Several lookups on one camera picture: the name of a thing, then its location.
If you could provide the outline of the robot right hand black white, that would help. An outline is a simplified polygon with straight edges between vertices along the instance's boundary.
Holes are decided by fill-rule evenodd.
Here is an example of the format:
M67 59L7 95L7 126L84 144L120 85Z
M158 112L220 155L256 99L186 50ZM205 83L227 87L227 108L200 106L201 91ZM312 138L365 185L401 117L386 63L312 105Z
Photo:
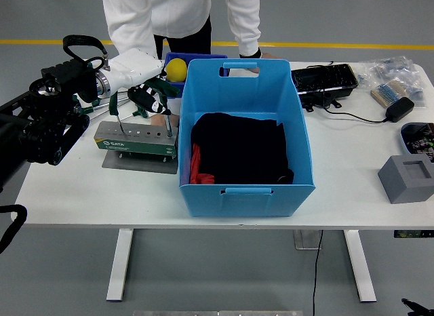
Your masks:
M433 309L428 309L407 298L402 298L401 302L410 309L408 316L433 316Z

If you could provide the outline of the person's left hand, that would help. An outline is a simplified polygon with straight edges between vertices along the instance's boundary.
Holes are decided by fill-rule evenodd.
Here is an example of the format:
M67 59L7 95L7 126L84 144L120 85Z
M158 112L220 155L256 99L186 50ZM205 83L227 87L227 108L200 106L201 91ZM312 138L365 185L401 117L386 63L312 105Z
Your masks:
M274 56L270 53L261 53L259 56L258 55L253 55L252 58L254 59L258 59L258 58L262 58L262 59L279 59L279 57ZM248 69L250 72L252 73L259 73L260 69L258 67L256 68L249 68Z

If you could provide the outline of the person's right hand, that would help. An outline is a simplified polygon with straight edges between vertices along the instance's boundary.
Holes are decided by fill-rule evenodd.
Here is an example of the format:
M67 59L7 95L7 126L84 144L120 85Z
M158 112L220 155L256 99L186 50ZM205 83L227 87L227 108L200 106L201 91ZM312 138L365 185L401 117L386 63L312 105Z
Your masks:
M151 117L151 124L152 125L160 125L160 126L166 126L166 120L165 118L168 117L170 119L170 124L172 127L177 127L179 124L180 116L171 114L171 115L162 115L162 114L156 114Z

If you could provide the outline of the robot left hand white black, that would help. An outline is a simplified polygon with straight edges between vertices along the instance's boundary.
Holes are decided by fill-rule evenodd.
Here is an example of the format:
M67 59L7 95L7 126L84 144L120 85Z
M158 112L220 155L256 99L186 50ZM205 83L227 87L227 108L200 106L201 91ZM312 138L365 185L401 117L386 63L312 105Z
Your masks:
M119 114L117 110L117 92L125 88L128 98L151 113L171 115L172 112L158 102L147 92L147 81L154 79L157 83L162 80L157 76L163 69L163 63L139 49L131 49L107 60L96 73L98 97L109 98L109 113Z

